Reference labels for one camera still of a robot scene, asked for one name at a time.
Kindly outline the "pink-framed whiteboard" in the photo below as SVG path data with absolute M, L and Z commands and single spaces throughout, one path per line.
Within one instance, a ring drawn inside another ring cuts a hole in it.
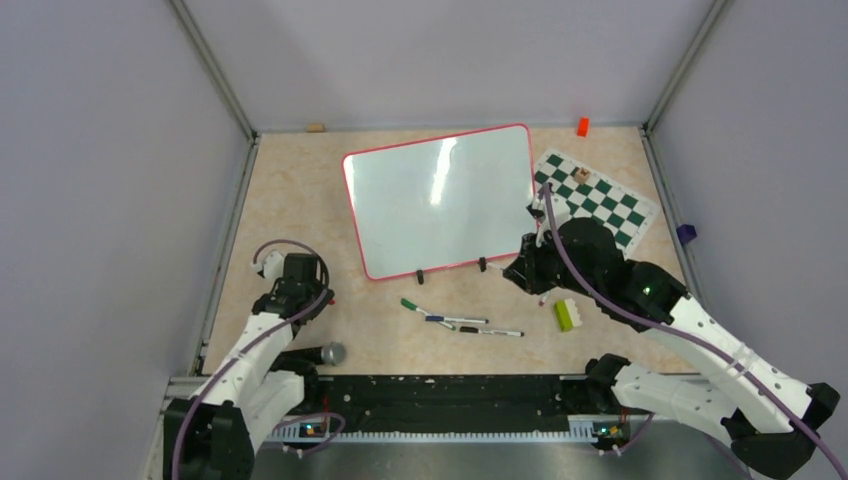
M 370 280 L 513 255 L 536 229 L 531 134 L 521 123 L 350 152 L 341 169 Z

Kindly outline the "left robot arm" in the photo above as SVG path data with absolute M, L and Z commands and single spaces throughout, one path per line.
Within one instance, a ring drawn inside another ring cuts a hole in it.
M 200 387 L 165 409 L 165 479 L 250 478 L 257 452 L 283 418 L 319 404 L 318 366 L 345 357 L 335 342 L 289 347 L 333 302 L 324 260 L 316 253 L 272 251 L 257 268 L 272 287 L 254 302 L 241 336 Z

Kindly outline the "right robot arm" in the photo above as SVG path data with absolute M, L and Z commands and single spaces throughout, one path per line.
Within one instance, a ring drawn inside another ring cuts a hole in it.
M 672 349 L 703 377 L 700 384 L 675 380 L 606 354 L 586 367 L 586 397 L 594 409 L 635 408 L 675 420 L 771 479 L 791 477 L 815 452 L 846 476 L 819 434 L 839 393 L 775 368 L 663 268 L 626 258 L 596 221 L 571 219 L 527 234 L 503 275 L 530 294 L 562 288 L 592 298 L 611 319 Z

